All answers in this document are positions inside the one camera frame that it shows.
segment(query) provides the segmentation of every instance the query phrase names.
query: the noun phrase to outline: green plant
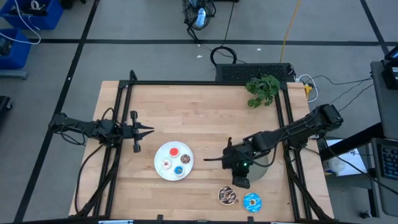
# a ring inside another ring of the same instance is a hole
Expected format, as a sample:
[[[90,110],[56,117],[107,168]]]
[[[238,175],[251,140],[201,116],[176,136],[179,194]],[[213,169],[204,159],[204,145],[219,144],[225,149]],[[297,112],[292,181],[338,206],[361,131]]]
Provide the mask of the green plant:
[[[261,78],[252,78],[251,81],[246,83],[246,89],[257,97],[249,100],[248,105],[257,108],[265,100],[264,105],[269,106],[279,88],[279,81],[272,75],[261,75]]]

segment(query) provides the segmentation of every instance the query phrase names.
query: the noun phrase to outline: wooden tabletop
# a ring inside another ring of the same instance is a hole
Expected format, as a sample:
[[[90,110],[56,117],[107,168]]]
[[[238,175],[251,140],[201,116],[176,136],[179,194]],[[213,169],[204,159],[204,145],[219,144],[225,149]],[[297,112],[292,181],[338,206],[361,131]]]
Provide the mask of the wooden tabletop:
[[[114,106],[117,86],[118,82],[103,82],[94,119],[100,119],[107,108]],[[288,83],[288,87],[294,119],[300,119],[309,113],[303,85]],[[282,92],[280,95],[285,113]],[[140,141],[140,153],[133,153],[131,140],[124,141],[111,218],[153,220],[162,214],[165,220],[246,221],[248,216],[253,216],[259,222],[294,221],[281,144],[274,164],[261,179],[251,182],[250,189],[231,185],[231,170],[223,170],[220,161],[203,161],[222,156],[228,137],[237,144],[250,134],[279,128],[275,103],[252,109],[246,104],[251,97],[244,86],[133,86],[129,111],[136,110],[138,121],[155,127],[155,132]],[[195,156],[191,173],[177,182],[162,179],[154,168],[155,153],[169,141],[184,142]],[[97,147],[98,142],[90,139],[84,158]],[[315,141],[309,141],[308,148],[318,150]],[[301,155],[307,189],[332,217],[320,158],[308,151],[302,151]],[[104,149],[95,154],[83,170],[78,197],[80,209],[98,186],[103,156]],[[237,192],[238,201],[234,205],[224,206],[218,201],[218,190],[223,186],[231,186]],[[251,192],[261,197],[262,209],[258,213],[249,213],[243,208],[243,197]],[[301,194],[298,189],[297,192],[300,214],[304,217]],[[102,213],[107,196],[105,192]],[[75,213],[73,206],[70,213]]]

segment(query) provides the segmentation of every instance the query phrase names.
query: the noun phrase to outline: blue bin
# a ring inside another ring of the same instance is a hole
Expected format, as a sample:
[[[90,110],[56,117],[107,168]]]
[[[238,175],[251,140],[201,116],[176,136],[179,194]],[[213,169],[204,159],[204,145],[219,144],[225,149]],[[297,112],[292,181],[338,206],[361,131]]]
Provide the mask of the blue bin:
[[[26,5],[30,7],[31,0],[17,0],[19,9]],[[32,28],[35,29],[36,26],[39,29],[54,29],[58,21],[60,20],[63,8],[60,5],[59,0],[37,0],[37,2],[41,5],[45,4],[47,6],[46,16],[31,16],[30,21],[28,20],[28,15],[21,14],[23,20]],[[5,18],[10,25],[15,28],[20,29],[28,29],[28,27],[21,21],[18,15],[10,15],[9,11],[15,6],[15,0],[7,0],[6,3],[3,5],[2,9],[0,10],[0,16]]]
[[[0,33],[16,40],[29,41],[19,29],[0,29]],[[7,56],[0,56],[0,69],[23,68],[29,50],[30,44],[14,41],[10,54]]]

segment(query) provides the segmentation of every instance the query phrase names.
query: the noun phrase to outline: white plate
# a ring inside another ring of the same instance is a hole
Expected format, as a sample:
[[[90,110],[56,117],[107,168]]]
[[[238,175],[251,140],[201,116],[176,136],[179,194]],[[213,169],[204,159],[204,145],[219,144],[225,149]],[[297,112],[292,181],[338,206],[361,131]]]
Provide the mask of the white plate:
[[[170,155],[170,149],[172,148],[177,148],[179,151],[179,154],[177,157],[172,157]],[[181,156],[182,155],[188,155],[190,157],[190,161],[188,164],[184,164],[181,162]],[[163,169],[162,167],[162,161],[164,159],[168,159],[171,161],[172,166],[169,169]],[[176,181],[176,180],[181,180],[182,178],[186,177],[192,170],[193,167],[193,153],[191,149],[184,143],[178,142],[178,141],[172,141],[164,144],[159,148],[159,150],[156,152],[155,155],[155,169],[156,172],[166,180],[171,180],[171,181]],[[177,176],[174,174],[174,169],[177,166],[182,166],[184,169],[184,173],[181,176]]]

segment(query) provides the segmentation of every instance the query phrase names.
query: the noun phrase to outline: white cable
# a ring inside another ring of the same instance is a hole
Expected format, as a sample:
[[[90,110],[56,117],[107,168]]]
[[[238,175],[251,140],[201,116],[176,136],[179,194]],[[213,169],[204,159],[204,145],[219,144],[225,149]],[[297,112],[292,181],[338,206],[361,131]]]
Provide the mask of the white cable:
[[[315,92],[317,93],[317,95],[316,95],[316,97],[314,99],[308,101],[309,103],[312,103],[312,102],[314,102],[315,100],[318,99],[318,88],[317,88],[317,85],[315,84],[315,82],[313,81],[313,79],[312,79],[312,77],[310,75],[303,74],[303,75],[299,76],[298,79],[300,80],[302,77],[309,77],[311,79],[311,81],[313,83],[313,87],[315,89]]]
[[[23,20],[23,18],[22,18],[22,16],[21,16],[21,12],[19,12],[19,6],[18,6],[17,0],[14,0],[14,1],[15,1],[15,6],[17,7],[17,12],[18,12],[18,15],[19,15],[20,19],[23,21],[23,23],[24,23],[34,34],[36,34],[36,35],[39,37],[39,40],[38,40],[36,43],[32,43],[32,42],[27,42],[27,41],[23,41],[23,40],[16,40],[16,39],[13,39],[13,38],[11,38],[11,37],[8,37],[8,36],[6,36],[6,35],[4,35],[4,34],[2,34],[2,33],[0,33],[0,35],[3,36],[3,37],[5,37],[5,38],[7,38],[7,39],[9,39],[9,40],[13,40],[13,41],[19,42],[19,43],[32,44],[32,45],[39,44],[40,41],[42,40],[41,36],[40,36],[38,33],[36,33],[36,31],[34,31],[32,28],[30,28],[30,26],[28,26],[28,25],[26,24],[25,20]]]

